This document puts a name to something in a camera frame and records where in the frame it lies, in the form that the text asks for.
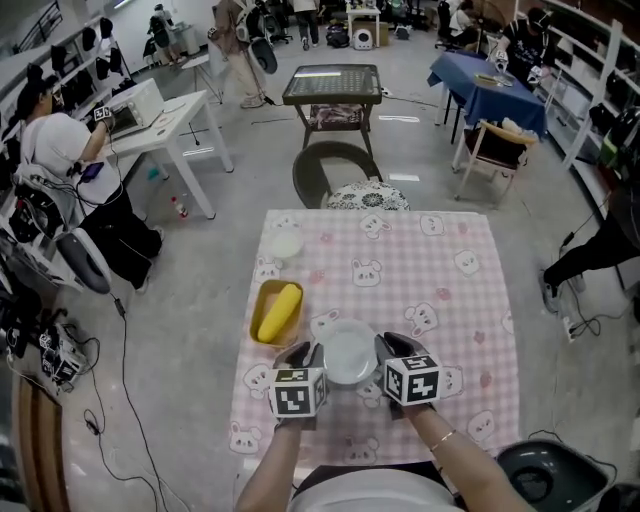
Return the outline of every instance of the water bottle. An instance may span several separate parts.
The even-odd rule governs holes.
[[[182,203],[178,202],[177,197],[172,197],[171,202],[182,219],[186,219],[189,216],[189,212]]]

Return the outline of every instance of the wrist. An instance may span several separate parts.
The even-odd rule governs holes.
[[[409,421],[414,421],[418,417],[427,417],[431,413],[436,413],[436,410],[431,404],[409,405],[407,407],[403,407],[402,411]]]
[[[278,423],[275,427],[275,432],[289,432],[289,433],[297,433],[302,432],[302,426],[304,425],[304,420],[306,418],[286,418]]]

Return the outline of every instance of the person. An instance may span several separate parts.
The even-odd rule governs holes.
[[[467,46],[478,41],[478,31],[471,19],[473,15],[473,0],[464,0],[451,14],[449,28],[452,41],[460,46]]]
[[[555,46],[548,33],[550,23],[548,13],[532,7],[526,20],[512,21],[502,32],[497,49],[507,53],[507,70],[525,85],[534,66],[542,68],[541,78],[545,78],[555,63]]]
[[[209,39],[229,61],[244,96],[240,108],[258,108],[265,104],[262,93],[265,80],[262,68],[251,58],[249,44],[236,35],[236,20],[241,12],[242,7],[234,0],[220,0],[214,8],[216,27],[209,31]]]
[[[513,489],[500,466],[433,408],[405,407],[404,414],[460,491],[469,511],[533,510]],[[431,465],[433,479],[410,472],[411,466],[417,465],[357,468],[355,472],[354,468],[324,466],[316,470],[324,470],[324,476],[314,478],[312,473],[308,480],[315,481],[302,482],[289,503],[302,426],[302,419],[288,419],[276,427],[264,458],[238,498],[237,512],[461,510]]]
[[[613,267],[640,256],[638,128],[640,107],[631,107],[618,116],[607,133],[606,143],[602,145],[599,164],[603,167],[603,175],[614,175],[613,171],[616,171],[623,176],[623,180],[612,185],[615,188],[607,201],[609,213],[597,233],[586,244],[571,249],[549,268],[540,271],[542,297],[551,313],[559,311],[558,289],[564,281],[586,270]],[[640,300],[637,297],[634,300],[634,314],[640,319]]]
[[[166,59],[169,61],[169,66],[182,64],[187,60],[180,55],[178,40],[171,27],[173,27],[171,13],[165,10],[162,4],[156,5],[153,16],[149,20],[147,34],[153,34],[153,39],[164,52]]]
[[[302,49],[306,52],[309,49],[309,32],[311,32],[311,44],[314,48],[318,46],[318,19],[316,12],[320,5],[320,0],[289,0],[296,13],[298,29],[300,30],[300,40]]]
[[[109,267],[139,293],[144,293],[150,260],[162,248],[162,229],[149,229],[134,215],[119,175],[109,162],[99,157],[108,135],[107,121],[99,121],[90,132],[80,121],[64,113],[52,114],[52,110],[47,82],[42,79],[28,82],[18,96],[12,119],[13,123],[18,120],[26,123],[21,136],[22,153],[30,153],[33,163],[75,189],[76,211],[82,219],[80,227],[94,241]],[[81,175],[69,176],[77,163],[90,162],[103,165],[95,179],[80,183]]]

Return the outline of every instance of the pink checkered tablecloth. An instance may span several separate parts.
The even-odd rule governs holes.
[[[274,230],[301,230],[305,246],[282,265],[269,259]],[[336,318],[420,341],[445,366],[436,405],[455,428],[495,452],[519,440],[513,322],[489,222],[475,213],[272,210],[256,258],[233,390],[230,449],[261,458],[276,424],[266,380],[276,351],[249,337],[258,290],[267,279],[305,292],[298,341],[314,340]],[[424,304],[435,311],[420,315]],[[299,463],[399,464],[432,459],[406,419],[392,420],[371,384],[332,390],[315,431],[303,433]]]

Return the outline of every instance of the white plate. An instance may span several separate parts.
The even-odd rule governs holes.
[[[357,384],[378,366],[374,345],[375,333],[364,322],[336,320],[318,339],[324,345],[327,377],[336,384]]]

